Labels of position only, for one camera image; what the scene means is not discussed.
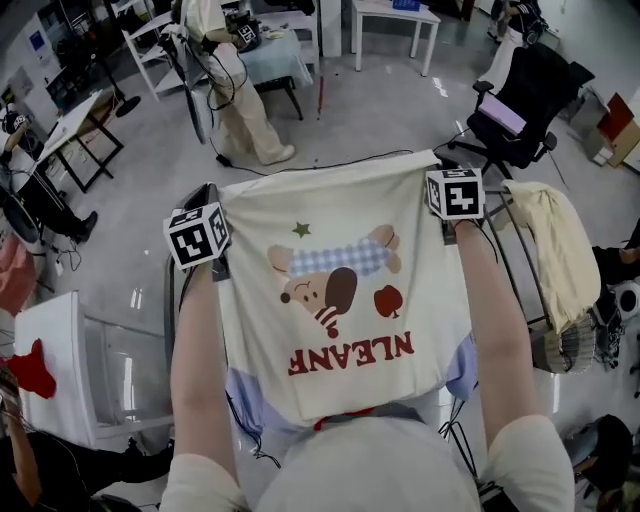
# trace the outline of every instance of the folded fabric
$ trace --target folded fabric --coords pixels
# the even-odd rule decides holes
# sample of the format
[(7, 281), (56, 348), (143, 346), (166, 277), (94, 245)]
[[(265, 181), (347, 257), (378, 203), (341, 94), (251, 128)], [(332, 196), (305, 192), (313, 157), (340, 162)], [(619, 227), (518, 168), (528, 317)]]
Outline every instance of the folded fabric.
[[(556, 333), (582, 318), (600, 296), (600, 273), (578, 213), (560, 191), (544, 183), (505, 180), (520, 227), (531, 228), (538, 276)], [(496, 226), (508, 219), (501, 212)]]

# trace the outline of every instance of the forearm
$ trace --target forearm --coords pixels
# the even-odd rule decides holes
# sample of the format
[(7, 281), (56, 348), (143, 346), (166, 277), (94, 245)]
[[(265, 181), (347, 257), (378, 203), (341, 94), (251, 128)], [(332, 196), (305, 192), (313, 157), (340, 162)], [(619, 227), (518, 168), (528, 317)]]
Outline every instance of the forearm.
[(513, 420), (538, 413), (529, 332), (524, 315), (480, 229), (456, 227), (488, 445)]
[(17, 409), (9, 413), (8, 422), (13, 461), (16, 468), (15, 480), (20, 492), (33, 507), (42, 494), (42, 486), (35, 454), (18, 417), (19, 411), (16, 411)]
[(211, 265), (201, 265), (182, 304), (171, 366), (176, 454), (203, 455), (237, 478), (217, 312)]

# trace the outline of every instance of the black shoe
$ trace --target black shoe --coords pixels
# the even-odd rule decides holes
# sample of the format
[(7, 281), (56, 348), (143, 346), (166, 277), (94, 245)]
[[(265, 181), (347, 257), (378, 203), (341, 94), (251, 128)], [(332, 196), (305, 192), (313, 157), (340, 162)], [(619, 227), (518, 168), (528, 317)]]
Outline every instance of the black shoe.
[(76, 243), (83, 244), (87, 240), (89, 240), (89, 237), (91, 236), (91, 232), (93, 231), (93, 228), (96, 227), (97, 222), (98, 222), (98, 213), (91, 212), (91, 214), (85, 220), (82, 221), (83, 228), (84, 228), (82, 233), (74, 237)]

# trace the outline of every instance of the white sleeve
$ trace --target white sleeve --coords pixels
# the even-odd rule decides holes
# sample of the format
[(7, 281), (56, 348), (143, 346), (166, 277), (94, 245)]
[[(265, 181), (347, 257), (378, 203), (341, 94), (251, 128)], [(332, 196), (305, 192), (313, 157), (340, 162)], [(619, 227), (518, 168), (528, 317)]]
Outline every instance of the white sleeve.
[(483, 481), (494, 481), (520, 512), (573, 512), (569, 456), (546, 416), (525, 416), (504, 427), (489, 448)]
[(178, 455), (173, 459), (160, 512), (241, 510), (249, 510), (247, 502), (222, 466), (200, 455)]

